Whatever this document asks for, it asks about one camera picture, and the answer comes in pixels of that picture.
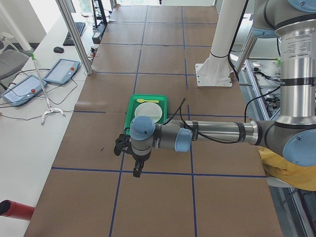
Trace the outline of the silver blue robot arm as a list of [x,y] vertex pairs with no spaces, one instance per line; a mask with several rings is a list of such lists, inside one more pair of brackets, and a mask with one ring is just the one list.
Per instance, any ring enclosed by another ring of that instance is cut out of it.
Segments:
[[253,30],[281,39],[280,115],[274,121],[213,122],[171,120],[154,124],[137,116],[130,124],[127,151],[140,177],[152,149],[187,152],[191,142],[247,142],[270,149],[299,166],[316,163],[316,3],[313,0],[258,0]]

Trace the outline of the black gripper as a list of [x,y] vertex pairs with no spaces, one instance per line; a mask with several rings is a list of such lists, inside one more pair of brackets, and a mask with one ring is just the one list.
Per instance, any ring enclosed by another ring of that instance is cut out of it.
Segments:
[[135,150],[132,151],[132,156],[136,161],[133,168],[133,176],[140,178],[143,169],[143,163],[150,158],[151,150]]

